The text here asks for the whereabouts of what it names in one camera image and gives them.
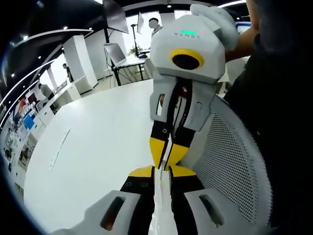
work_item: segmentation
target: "white robot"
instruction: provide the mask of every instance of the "white robot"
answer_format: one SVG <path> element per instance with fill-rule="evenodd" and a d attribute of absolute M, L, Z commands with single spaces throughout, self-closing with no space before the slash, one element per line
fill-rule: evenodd
<path fill-rule="evenodd" d="M 152 39 L 151 60 L 156 71 L 150 98 L 154 121 L 150 148 L 154 165 L 131 172 L 120 191 L 110 192 L 86 211 L 83 222 L 55 235 L 272 232 L 243 220 L 237 205 L 217 190 L 205 189 L 193 171 L 176 165 L 210 115 L 215 84 L 225 72 L 225 50 L 234 49 L 238 42 L 235 22 L 225 10 L 198 4 L 190 10 L 191 15 L 166 25 Z M 185 104 L 176 125 L 179 97 Z"/>

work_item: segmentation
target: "table surface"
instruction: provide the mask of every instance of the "table surface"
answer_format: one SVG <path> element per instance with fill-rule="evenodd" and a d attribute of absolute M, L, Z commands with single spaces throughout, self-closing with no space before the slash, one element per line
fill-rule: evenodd
<path fill-rule="evenodd" d="M 136 65 L 142 65 L 146 62 L 147 58 L 138 58 L 134 55 L 129 55 L 126 57 L 126 59 L 122 60 L 121 62 L 117 63 L 115 65 L 115 68 L 125 68 L 130 66 L 136 66 Z"/>
<path fill-rule="evenodd" d="M 153 163 L 152 91 L 152 80 L 132 83 L 81 98 L 55 115 L 24 184 L 24 203 L 48 233 L 75 226 L 88 207 L 120 190 L 132 170 Z"/>

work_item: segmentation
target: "window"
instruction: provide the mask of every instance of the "window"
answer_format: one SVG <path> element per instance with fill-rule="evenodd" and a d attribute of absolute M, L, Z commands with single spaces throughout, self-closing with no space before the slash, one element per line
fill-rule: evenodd
<path fill-rule="evenodd" d="M 52 85 L 52 82 L 50 80 L 47 70 L 44 71 L 44 73 L 41 75 L 39 80 L 41 84 L 47 84 L 52 91 L 54 90 L 54 87 Z"/>
<path fill-rule="evenodd" d="M 184 15 L 191 15 L 190 11 L 174 11 L 175 19 L 178 19 Z"/>
<path fill-rule="evenodd" d="M 151 45 L 151 34 L 153 31 L 153 29 L 149 28 L 149 19 L 157 18 L 158 23 L 160 25 L 162 25 L 161 16 L 160 16 L 160 13 L 158 11 L 154 11 L 154 12 L 143 13 L 142 17 L 144 20 L 142 35 L 137 33 L 137 27 L 134 28 L 135 29 L 136 42 L 137 42 L 138 47 L 141 47 L 142 49 L 149 49 L 149 47 Z M 129 34 L 123 33 L 123 39 L 124 39 L 126 51 L 127 51 L 127 53 L 129 53 L 130 50 L 135 46 L 133 29 L 132 29 L 131 25 L 137 24 L 138 15 L 127 17 L 126 21 L 127 21 L 127 27 L 128 27 Z"/>
<path fill-rule="evenodd" d="M 67 71 L 63 68 L 63 64 L 66 64 L 63 53 L 51 64 L 54 80 L 58 87 L 67 79 Z"/>

